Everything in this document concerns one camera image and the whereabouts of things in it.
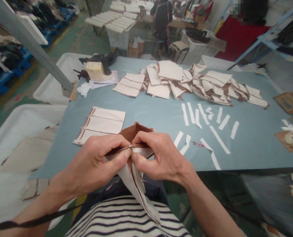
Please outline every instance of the sleeve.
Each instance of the sleeve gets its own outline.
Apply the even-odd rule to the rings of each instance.
[[[159,3],[159,0],[157,0],[155,3],[154,3],[154,6],[152,7],[151,9],[151,15],[155,15],[156,13],[156,8],[157,8],[157,4]]]
[[[168,22],[170,23],[173,20],[173,4],[171,2],[169,2],[168,4],[168,15],[169,15]]]

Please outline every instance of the black strap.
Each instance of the black strap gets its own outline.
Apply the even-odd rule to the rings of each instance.
[[[45,216],[33,219],[31,221],[23,222],[21,224],[19,224],[17,222],[14,222],[14,221],[5,221],[5,222],[0,223],[0,230],[6,230],[6,229],[11,229],[11,228],[16,228],[16,227],[20,227],[20,228],[35,227],[35,226],[47,223],[47,222],[49,222],[49,221],[51,221],[51,220],[53,220],[55,218],[58,218],[58,217],[60,217],[62,215],[65,215],[68,212],[70,212],[70,211],[72,211],[72,210],[74,210],[74,209],[76,209],[76,208],[78,208],[80,206],[82,206],[82,204],[80,204],[78,206],[71,207],[71,208],[67,208],[67,209],[62,210],[62,211],[54,212],[52,214],[45,215]]]

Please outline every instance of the blue table cover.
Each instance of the blue table cover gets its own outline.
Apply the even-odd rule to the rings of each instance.
[[[110,68],[117,70],[119,78],[121,78],[127,72],[139,74],[141,69],[154,62],[118,57]],[[259,89],[261,96],[269,102],[270,107],[264,110],[263,107],[231,99],[233,107],[222,106],[221,121],[227,114],[230,115],[230,119],[221,131],[216,122],[220,105],[204,101],[193,93],[182,95],[185,102],[179,99],[175,100],[172,93],[169,100],[159,97],[152,98],[146,91],[141,92],[136,98],[128,97],[113,91],[112,88],[115,85],[91,90],[86,98],[78,93],[77,101],[69,102],[44,165],[30,178],[51,178],[68,166],[81,148],[79,145],[73,144],[73,140],[80,133],[80,128],[85,124],[93,106],[125,111],[123,128],[138,121],[146,127],[155,128],[155,132],[168,133],[173,141],[179,131],[182,131],[184,135],[178,145],[179,150],[186,144],[187,134],[191,136],[191,141],[200,142],[200,139],[204,138],[214,150],[221,170],[293,167],[293,153],[290,153],[275,136],[275,133],[282,132],[280,127],[284,124],[281,120],[288,119],[288,115],[273,100],[273,97],[278,93],[271,82],[264,76],[252,72],[216,71],[233,74],[233,78],[239,83]],[[202,116],[200,116],[202,129],[191,123],[187,102],[191,103],[194,114],[195,109],[198,109],[198,103],[202,105],[204,110],[208,107],[212,108],[214,116],[209,122],[231,154],[225,153]],[[184,122],[182,103],[186,105],[189,126],[186,126]],[[238,121],[240,125],[233,140],[230,135],[235,121]],[[193,164],[196,171],[216,170],[211,153],[206,148],[190,144],[184,156]]]

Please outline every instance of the fingernail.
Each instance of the fingernail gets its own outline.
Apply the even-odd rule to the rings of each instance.
[[[131,153],[132,153],[132,148],[128,148],[128,149],[126,149],[126,151],[125,151],[125,155],[126,155],[127,158],[130,157]]]
[[[135,161],[137,159],[137,154],[135,152],[132,153],[131,159]]]

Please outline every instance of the worker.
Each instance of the worker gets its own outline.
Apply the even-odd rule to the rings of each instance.
[[[169,27],[168,24],[173,20],[173,5],[168,0],[157,0],[151,9],[151,15],[154,16],[154,37],[162,40],[158,55],[161,56],[163,46],[165,45],[166,54],[168,54]]]
[[[159,183],[156,180],[170,180],[185,187],[192,211],[206,236],[244,236],[168,134],[140,131],[132,143],[147,143],[155,153],[154,159],[147,160],[128,148],[105,162],[104,156],[108,152],[113,148],[128,147],[130,142],[122,135],[90,137],[68,167],[58,173],[48,188],[13,221],[23,223],[52,214],[68,201],[89,194],[79,213],[81,216],[66,236],[190,236],[168,208],[165,191],[156,185]],[[146,196],[160,213],[160,226],[150,219],[121,180],[108,183],[115,179],[115,174],[129,158],[138,170],[150,177],[144,181]],[[99,195],[90,194],[100,187]],[[49,224],[7,229],[0,231],[0,236],[45,236]]]

